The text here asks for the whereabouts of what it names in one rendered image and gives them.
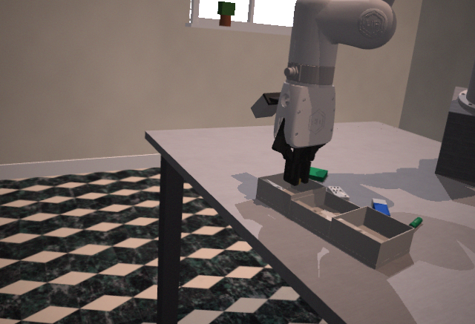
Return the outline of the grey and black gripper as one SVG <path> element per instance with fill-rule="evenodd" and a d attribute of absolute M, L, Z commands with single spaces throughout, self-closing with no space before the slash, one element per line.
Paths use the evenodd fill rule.
<path fill-rule="evenodd" d="M 296 186 L 300 177 L 302 183 L 308 183 L 311 161 L 318 149 L 332 139 L 334 120 L 333 84 L 313 85 L 286 79 L 278 100 L 272 145 L 286 160 L 284 181 Z"/>

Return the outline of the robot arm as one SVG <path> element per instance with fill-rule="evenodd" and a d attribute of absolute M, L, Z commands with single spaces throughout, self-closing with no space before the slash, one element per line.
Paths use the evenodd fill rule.
<path fill-rule="evenodd" d="M 296 0 L 286 79 L 331 85 L 338 43 L 371 50 L 396 31 L 395 0 Z M 255 118 L 276 113 L 281 93 L 264 93 L 251 107 Z M 468 89 L 458 102 L 475 113 L 475 59 Z"/>

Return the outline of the blue and white eraser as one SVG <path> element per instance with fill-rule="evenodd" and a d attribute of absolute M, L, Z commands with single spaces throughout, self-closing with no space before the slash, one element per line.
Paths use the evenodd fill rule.
<path fill-rule="evenodd" d="M 383 200 L 383 199 L 374 199 L 373 198 L 371 206 L 372 206 L 373 209 L 390 216 L 390 212 L 388 210 L 387 203 L 386 203 L 385 200 Z"/>

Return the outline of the white domino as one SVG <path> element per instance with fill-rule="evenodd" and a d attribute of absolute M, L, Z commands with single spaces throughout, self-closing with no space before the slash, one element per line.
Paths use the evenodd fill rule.
<path fill-rule="evenodd" d="M 327 190 L 330 193 L 335 194 L 335 195 L 349 201 L 350 197 L 340 187 L 327 186 Z"/>

